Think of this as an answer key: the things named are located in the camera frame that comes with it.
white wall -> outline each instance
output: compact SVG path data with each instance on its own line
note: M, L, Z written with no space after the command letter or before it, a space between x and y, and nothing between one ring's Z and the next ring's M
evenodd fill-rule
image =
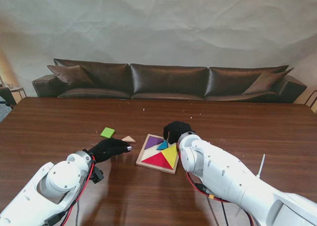
M1 74L31 96L31 81L50 74L54 57L247 68L297 63L293 72L313 83L316 44L317 0L0 0ZM308 69L315 76L303 74Z

green square piece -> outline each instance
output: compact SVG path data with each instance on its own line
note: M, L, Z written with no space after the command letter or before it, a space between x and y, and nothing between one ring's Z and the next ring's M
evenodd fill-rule
M114 129L112 128L105 128L103 132L100 134L100 136L105 138L111 138L114 134Z

dark wooden table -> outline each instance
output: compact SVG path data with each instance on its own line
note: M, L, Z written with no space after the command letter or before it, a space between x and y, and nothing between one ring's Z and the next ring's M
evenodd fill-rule
M305 105L188 101L25 98L0 123L0 211L45 163L91 148L105 127L130 135L133 151L98 167L105 179L89 183L80 200L81 226L224 226L221 204L175 175L136 166L148 133L162 135L174 121L190 123L201 138L240 158L279 190L317 201L317 119ZM229 225L249 225L233 204ZM74 225L76 208L67 225Z

tangram puzzle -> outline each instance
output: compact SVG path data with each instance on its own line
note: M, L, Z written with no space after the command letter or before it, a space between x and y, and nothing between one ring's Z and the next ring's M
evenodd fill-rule
M170 145L162 137L148 134L136 165L175 174L178 163L176 144Z

purple triangle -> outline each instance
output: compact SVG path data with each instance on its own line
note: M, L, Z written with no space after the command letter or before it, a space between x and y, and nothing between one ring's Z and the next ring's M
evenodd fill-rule
M164 141L164 139L161 139L161 138L155 138L155 137L152 137L150 136L149 139L148 139L148 142L147 144L145 145L145 149L148 149L150 147L153 147L154 145L156 144L159 144L159 143L162 143Z

